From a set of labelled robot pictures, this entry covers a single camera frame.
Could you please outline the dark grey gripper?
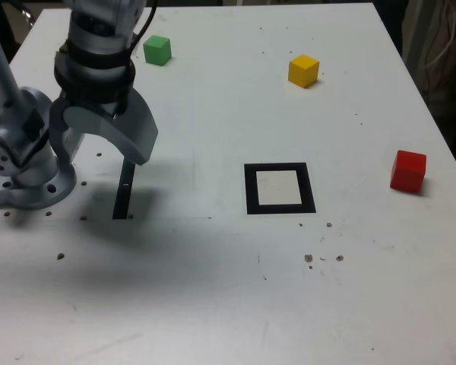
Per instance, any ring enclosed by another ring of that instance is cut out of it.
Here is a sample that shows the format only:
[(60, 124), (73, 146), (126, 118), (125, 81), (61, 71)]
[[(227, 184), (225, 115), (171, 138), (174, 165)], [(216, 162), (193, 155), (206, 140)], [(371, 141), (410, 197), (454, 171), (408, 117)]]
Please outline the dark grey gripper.
[(158, 136), (144, 98), (129, 94), (60, 95), (49, 110), (49, 143), (61, 166), (70, 166), (84, 139), (97, 135), (113, 144), (129, 161), (149, 161)]

